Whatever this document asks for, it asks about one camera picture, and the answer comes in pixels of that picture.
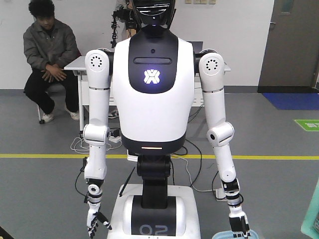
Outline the white robot arm image right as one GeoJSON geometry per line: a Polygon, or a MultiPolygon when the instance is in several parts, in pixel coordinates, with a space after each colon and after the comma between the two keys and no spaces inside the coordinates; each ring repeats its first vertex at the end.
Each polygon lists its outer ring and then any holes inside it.
{"type": "Polygon", "coordinates": [[[198,72],[208,125],[206,136],[216,157],[219,176],[230,210],[229,217],[240,219],[245,213],[241,206],[240,187],[229,146],[234,136],[234,127],[226,121],[223,82],[225,63],[222,56],[212,50],[201,52],[198,72]]]}

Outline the robot hand image left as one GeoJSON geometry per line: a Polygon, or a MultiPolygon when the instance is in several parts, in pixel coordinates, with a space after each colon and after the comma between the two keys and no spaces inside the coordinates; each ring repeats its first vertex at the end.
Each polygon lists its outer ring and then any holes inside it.
{"type": "Polygon", "coordinates": [[[89,210],[87,214],[87,229],[91,239],[94,238],[98,227],[98,222],[102,223],[108,230],[112,230],[109,220],[100,212],[100,203],[88,202],[89,210]]]}

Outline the robot hand image right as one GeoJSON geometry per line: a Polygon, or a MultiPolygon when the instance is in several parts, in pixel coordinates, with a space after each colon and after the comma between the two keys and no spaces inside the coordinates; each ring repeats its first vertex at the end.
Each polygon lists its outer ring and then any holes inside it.
{"type": "Polygon", "coordinates": [[[229,214],[229,223],[234,238],[247,239],[250,236],[250,227],[244,211],[231,211],[229,214]]]}

